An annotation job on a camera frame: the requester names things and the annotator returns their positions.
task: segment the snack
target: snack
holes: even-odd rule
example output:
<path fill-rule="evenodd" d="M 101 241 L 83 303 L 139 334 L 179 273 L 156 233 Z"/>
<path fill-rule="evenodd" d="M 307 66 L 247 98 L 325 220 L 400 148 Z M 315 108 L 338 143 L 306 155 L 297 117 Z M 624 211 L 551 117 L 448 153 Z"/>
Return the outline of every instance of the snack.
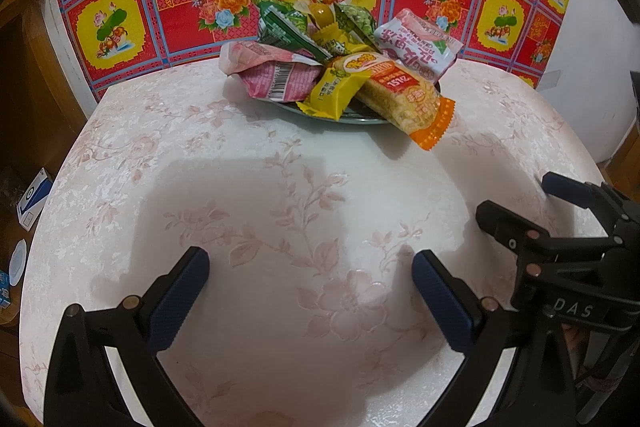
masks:
<path fill-rule="evenodd" d="M 364 44 L 360 39 L 341 30 L 337 22 L 319 29 L 313 34 L 313 40 L 334 57 L 351 55 L 357 52 L 372 52 L 374 50 L 371 46 Z"/>
<path fill-rule="evenodd" d="M 256 41 L 225 42 L 220 48 L 218 67 L 223 73 L 233 74 L 248 70 L 265 62 L 300 62 L 309 66 L 320 66 L 312 58 Z"/>
<path fill-rule="evenodd" d="M 368 73 L 356 98 L 431 149 L 447 130 L 455 102 L 442 97 L 428 80 L 384 55 L 358 53 L 334 62 L 351 76 Z"/>
<path fill-rule="evenodd" d="M 333 58 L 331 53 L 318 46 L 306 33 L 301 32 L 275 6 L 269 6 L 260 16 L 258 38 L 263 44 L 284 48 L 322 63 Z"/>
<path fill-rule="evenodd" d="M 373 32 L 376 29 L 376 21 L 369 10 L 355 4 L 333 4 L 333 6 L 335 19 L 340 28 L 355 33 L 362 42 L 375 48 Z"/>
<path fill-rule="evenodd" d="M 234 76 L 242 80 L 252 98 L 295 102 L 309 95 L 322 69 L 318 63 L 313 66 L 306 62 L 270 61 L 235 73 Z"/>
<path fill-rule="evenodd" d="M 251 0 L 260 11 L 260 17 L 264 17 L 266 11 L 273 7 L 279 13 L 283 14 L 286 19 L 291 22 L 302 33 L 306 32 L 308 20 L 306 15 L 296 10 L 293 3 L 283 0 Z"/>
<path fill-rule="evenodd" d="M 340 120 L 349 102 L 369 76 L 368 71 L 347 73 L 328 68 L 305 101 L 298 102 L 298 107 L 310 116 Z"/>
<path fill-rule="evenodd" d="M 327 4 L 310 2 L 308 4 L 308 10 L 318 29 L 322 29 L 335 21 L 334 12 L 331 11 L 331 8 Z"/>
<path fill-rule="evenodd" d="M 432 83 L 455 62 L 462 42 L 405 8 L 375 32 L 376 45 L 387 57 L 401 60 Z"/>

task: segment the round table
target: round table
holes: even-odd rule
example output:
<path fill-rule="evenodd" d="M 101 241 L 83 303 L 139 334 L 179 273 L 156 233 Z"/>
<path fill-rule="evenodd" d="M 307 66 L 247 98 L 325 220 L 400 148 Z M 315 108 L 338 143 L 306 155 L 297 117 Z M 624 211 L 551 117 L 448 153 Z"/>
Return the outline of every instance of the round table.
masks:
<path fill-rule="evenodd" d="M 36 416 L 65 307 L 141 295 L 197 245 L 209 281 L 159 360 L 204 425 L 416 425 L 462 356 L 414 289 L 412 254 L 430 248 L 505 304 L 514 258 L 478 229 L 481 201 L 552 235 L 603 234 L 540 188 L 547 171 L 602 178 L 538 93 L 466 60 L 440 83 L 456 111 L 430 152 L 391 125 L 251 100 L 216 59 L 111 87 L 54 183 L 26 268 L 20 363 Z"/>

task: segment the metal plate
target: metal plate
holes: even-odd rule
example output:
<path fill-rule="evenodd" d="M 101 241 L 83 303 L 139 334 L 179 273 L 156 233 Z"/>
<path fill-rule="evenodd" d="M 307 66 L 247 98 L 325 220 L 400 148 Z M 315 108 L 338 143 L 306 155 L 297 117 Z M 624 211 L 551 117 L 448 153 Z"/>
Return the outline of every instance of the metal plate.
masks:
<path fill-rule="evenodd" d="M 311 116 L 308 114 L 304 114 L 295 102 L 273 102 L 276 105 L 279 105 L 281 108 L 286 109 L 287 111 L 295 112 L 297 114 L 301 114 L 308 118 L 316 118 L 316 120 L 322 120 L 327 122 L 332 122 L 335 120 L 329 120 L 328 118 L 319 118 L 317 116 Z M 364 105 L 362 102 L 358 100 L 351 100 L 347 109 L 344 110 L 344 113 L 340 117 L 340 120 L 337 123 L 350 123 L 356 125 L 380 125 L 383 123 L 388 123 L 384 118 L 382 118 L 378 113 L 371 110 L 369 107 Z"/>

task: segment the white wall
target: white wall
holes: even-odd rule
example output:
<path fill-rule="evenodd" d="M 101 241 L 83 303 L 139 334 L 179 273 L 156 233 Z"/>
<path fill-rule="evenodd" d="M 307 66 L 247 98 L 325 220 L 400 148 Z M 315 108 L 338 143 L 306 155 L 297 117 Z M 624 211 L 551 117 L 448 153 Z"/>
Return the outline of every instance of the white wall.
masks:
<path fill-rule="evenodd" d="M 71 41 L 66 33 L 62 15 L 60 15 L 58 1 L 40 0 L 40 2 L 44 23 L 49 33 L 49 40 L 58 56 L 60 67 L 84 115 L 89 118 L 97 103 L 84 79 L 78 58 L 71 47 Z"/>
<path fill-rule="evenodd" d="M 640 26 L 617 0 L 569 0 L 546 71 L 558 85 L 540 92 L 596 162 L 610 158 L 636 116 L 630 70 L 640 70 Z"/>

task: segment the cardboard box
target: cardboard box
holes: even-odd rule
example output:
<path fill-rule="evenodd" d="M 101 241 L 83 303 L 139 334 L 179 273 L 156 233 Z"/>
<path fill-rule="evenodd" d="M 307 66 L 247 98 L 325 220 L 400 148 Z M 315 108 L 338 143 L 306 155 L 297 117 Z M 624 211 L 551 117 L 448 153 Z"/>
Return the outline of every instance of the cardboard box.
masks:
<path fill-rule="evenodd" d="M 31 230 L 33 223 L 41 213 L 53 182 L 45 169 L 40 169 L 38 175 L 27 187 L 27 191 L 18 202 L 18 221 L 25 230 Z"/>
<path fill-rule="evenodd" d="M 9 276 L 0 270 L 0 309 L 5 309 L 11 304 L 9 298 Z"/>

